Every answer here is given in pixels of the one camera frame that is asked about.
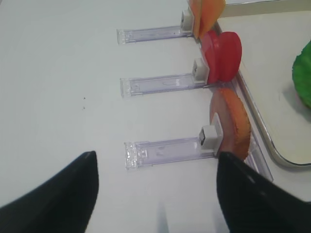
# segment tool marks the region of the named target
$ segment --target red round object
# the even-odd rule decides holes
[[[219,78],[220,44],[218,36],[214,31],[209,31],[205,34],[202,40],[201,51],[203,58],[209,66],[207,84],[215,83]]]
[[[220,44],[219,80],[229,82],[239,71],[242,58],[242,44],[239,36],[234,32],[221,33],[218,39]]]

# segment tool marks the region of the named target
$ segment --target green toy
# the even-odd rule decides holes
[[[311,108],[311,41],[296,57],[293,65],[293,81],[298,96],[307,107]]]

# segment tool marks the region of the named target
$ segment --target white background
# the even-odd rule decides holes
[[[0,205],[95,150],[100,191],[88,233],[157,232],[160,203],[172,233],[227,232],[217,160],[124,168],[125,141],[192,137],[209,122],[208,90],[120,95],[120,78],[187,73],[200,51],[192,38],[119,46],[116,29],[178,25],[186,7],[183,0],[3,0]],[[289,173],[268,162],[274,177]]]

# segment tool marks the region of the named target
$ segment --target plastic slot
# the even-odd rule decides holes
[[[198,137],[159,142],[130,142],[124,145],[125,166],[127,169],[137,169],[145,166],[187,160],[215,158],[213,150],[202,150],[201,139]],[[253,136],[251,136],[249,154],[245,163],[266,179],[273,181],[268,165]]]
[[[196,81],[193,74],[121,79],[120,82],[122,97],[141,96],[151,93],[202,88],[206,86],[205,81]]]
[[[159,142],[125,143],[126,168],[214,157],[214,151],[201,151],[198,137]]]
[[[180,26],[141,30],[117,30],[117,40],[119,44],[192,36],[191,31],[183,31]]]

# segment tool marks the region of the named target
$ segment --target white clip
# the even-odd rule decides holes
[[[201,148],[203,151],[212,150],[216,156],[224,139],[224,132],[220,119],[215,113],[211,125],[203,126],[199,134]]]
[[[181,23],[180,23],[181,29],[184,32],[186,31],[192,32],[193,22],[194,16],[193,13],[191,12],[191,9],[188,8],[188,10],[183,10],[181,13]]]
[[[209,67],[203,58],[196,58],[193,63],[192,74],[195,82],[207,83]]]

